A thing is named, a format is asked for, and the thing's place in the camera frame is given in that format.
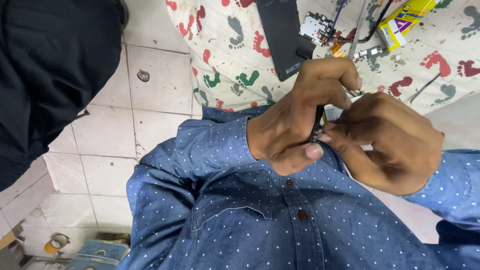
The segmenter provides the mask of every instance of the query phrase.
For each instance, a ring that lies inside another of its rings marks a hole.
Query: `blue denim shirt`
[[[288,176],[256,161],[246,123],[266,109],[204,109],[142,158],[127,184],[132,249],[119,269],[480,269],[478,239],[443,241],[439,231],[443,243],[422,244],[327,145]],[[480,151],[445,151],[427,185],[404,198],[475,239]]]

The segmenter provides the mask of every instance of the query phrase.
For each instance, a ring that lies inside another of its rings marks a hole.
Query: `tape roll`
[[[64,248],[68,243],[68,237],[59,233],[52,237],[52,239],[45,244],[43,249],[48,254],[55,254]]]

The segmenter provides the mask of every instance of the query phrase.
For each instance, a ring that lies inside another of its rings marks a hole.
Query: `shirt button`
[[[297,217],[301,220],[301,221],[305,221],[308,219],[308,215],[307,215],[307,212],[305,212],[304,210],[300,210],[297,212]]]

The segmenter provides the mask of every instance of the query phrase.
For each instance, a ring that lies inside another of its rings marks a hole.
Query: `hand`
[[[354,179],[394,195],[421,190],[442,156],[442,133],[384,93],[361,97],[323,131],[320,140],[337,151]],[[372,151],[360,147],[370,144]]]
[[[262,115],[247,121],[247,143],[252,156],[267,160],[280,175],[301,171],[323,155],[316,143],[307,143],[317,105],[348,109],[345,88],[358,90],[361,79],[352,60],[324,58],[306,61],[292,91]]]

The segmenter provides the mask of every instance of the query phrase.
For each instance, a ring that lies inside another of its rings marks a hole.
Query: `phone battery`
[[[361,97],[362,96],[353,97],[350,100],[353,103]],[[340,115],[342,114],[342,112],[343,112],[342,109],[340,109],[338,107],[335,107],[332,104],[325,105],[325,108],[324,108],[324,122],[335,120],[335,119],[339,118]]]

